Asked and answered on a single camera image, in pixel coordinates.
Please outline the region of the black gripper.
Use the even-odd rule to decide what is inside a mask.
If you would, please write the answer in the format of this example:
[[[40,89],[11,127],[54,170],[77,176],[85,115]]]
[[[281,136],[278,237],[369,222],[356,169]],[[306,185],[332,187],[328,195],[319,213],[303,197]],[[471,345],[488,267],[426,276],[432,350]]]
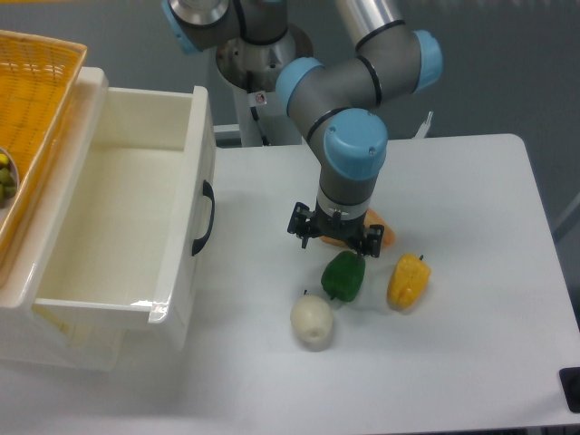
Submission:
[[[304,203],[295,203],[287,232],[300,239],[301,248],[307,248],[311,238],[327,237],[344,242],[358,256],[378,258],[383,226],[364,225],[369,206],[369,198],[349,205],[331,199],[319,188],[315,211]]]

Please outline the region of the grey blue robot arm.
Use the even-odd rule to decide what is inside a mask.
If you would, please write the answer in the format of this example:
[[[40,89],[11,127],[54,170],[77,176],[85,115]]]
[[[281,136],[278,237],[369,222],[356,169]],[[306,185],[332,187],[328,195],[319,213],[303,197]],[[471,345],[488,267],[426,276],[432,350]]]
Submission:
[[[274,93],[318,159],[316,204],[297,204],[288,232],[303,243],[328,237],[376,257],[385,228],[366,224],[388,131],[373,109],[420,92],[442,75],[443,55],[429,32],[413,31],[393,1],[341,1],[337,8],[355,56],[325,67],[284,1],[165,1],[185,53],[216,52],[221,76],[249,93]]]

